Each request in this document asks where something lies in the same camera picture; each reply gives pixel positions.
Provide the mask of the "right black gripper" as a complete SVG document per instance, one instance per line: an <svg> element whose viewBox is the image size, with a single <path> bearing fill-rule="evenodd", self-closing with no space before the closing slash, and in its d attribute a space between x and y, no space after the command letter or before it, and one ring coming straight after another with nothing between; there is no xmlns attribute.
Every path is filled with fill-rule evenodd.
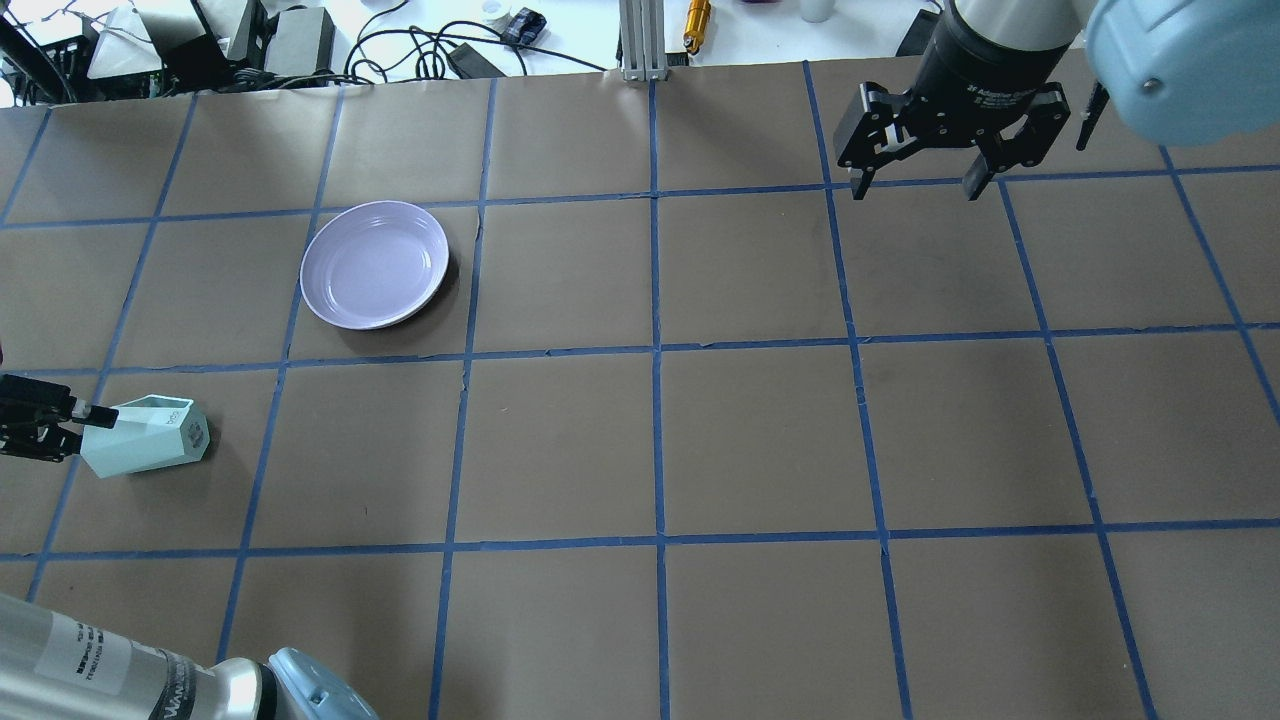
<svg viewBox="0 0 1280 720"><path fill-rule="evenodd" d="M1050 77L1068 45L1020 49L974 28L960 9L943 9L910 90L860 83L837 129L837 165L850 174L852 199L863 200L878 170L924 149L977 145L963 177L975 201L996 176L1037 167L1070 117L1061 85ZM1011 138L1001 132L1024 120Z"/></svg>

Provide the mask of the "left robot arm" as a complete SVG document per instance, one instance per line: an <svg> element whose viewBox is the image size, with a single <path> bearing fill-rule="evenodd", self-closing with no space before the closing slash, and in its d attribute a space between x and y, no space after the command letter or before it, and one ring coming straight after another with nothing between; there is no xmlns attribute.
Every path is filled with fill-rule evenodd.
<svg viewBox="0 0 1280 720"><path fill-rule="evenodd" d="M118 406L67 386L6 374L3 454L45 462L81 456L101 478L196 462L210 429L189 398L147 395ZM261 664L189 657L5 594L5 719L372 719L370 703L289 647Z"/></svg>

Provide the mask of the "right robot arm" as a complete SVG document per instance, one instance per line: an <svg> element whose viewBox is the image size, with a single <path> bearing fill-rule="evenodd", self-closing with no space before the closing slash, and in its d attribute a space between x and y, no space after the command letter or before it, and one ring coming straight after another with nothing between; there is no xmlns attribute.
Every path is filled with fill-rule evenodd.
<svg viewBox="0 0 1280 720"><path fill-rule="evenodd" d="M1037 167L1068 123L1051 74L1082 41L1094 87L1076 149L1114 108L1142 138L1215 143L1277 122L1275 1L946 1L918 73L895 94L864 82L833 140L863 199L882 167L975 149L969 199L1014 167Z"/></svg>

